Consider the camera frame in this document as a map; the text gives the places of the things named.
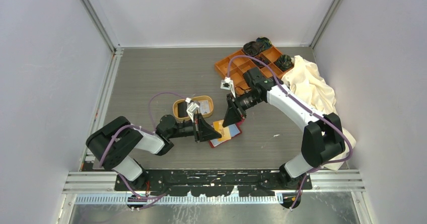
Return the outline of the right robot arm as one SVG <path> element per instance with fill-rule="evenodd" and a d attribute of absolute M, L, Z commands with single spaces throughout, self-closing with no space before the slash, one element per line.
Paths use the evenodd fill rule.
<path fill-rule="evenodd" d="M 284 113 L 303 132 L 301 151 L 293 159 L 280 166 L 280 184 L 285 189 L 294 188 L 299 176 L 326 164 L 346 149 L 340 118 L 322 112 L 300 101 L 285 85 L 274 77 L 266 78 L 254 67 L 243 74 L 250 91 L 235 97 L 227 94 L 228 108 L 223 127 L 246 118 L 246 110 L 266 102 Z"/>

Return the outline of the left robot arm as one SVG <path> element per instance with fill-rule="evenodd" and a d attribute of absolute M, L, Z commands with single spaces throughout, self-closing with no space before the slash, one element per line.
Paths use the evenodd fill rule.
<path fill-rule="evenodd" d="M 131 124 L 124 116 L 119 116 L 91 134 L 86 140 L 86 146 L 104 170 L 119 173 L 130 187 L 141 190 L 147 183 L 146 172 L 130 157 L 130 153 L 139 149 L 162 156 L 174 146 L 171 139 L 188 136 L 193 136 L 196 142 L 222 137 L 200 113 L 195 115 L 194 120 L 182 122 L 178 122 L 172 115 L 164 115 L 154 132 L 144 130 L 141 126 Z"/>

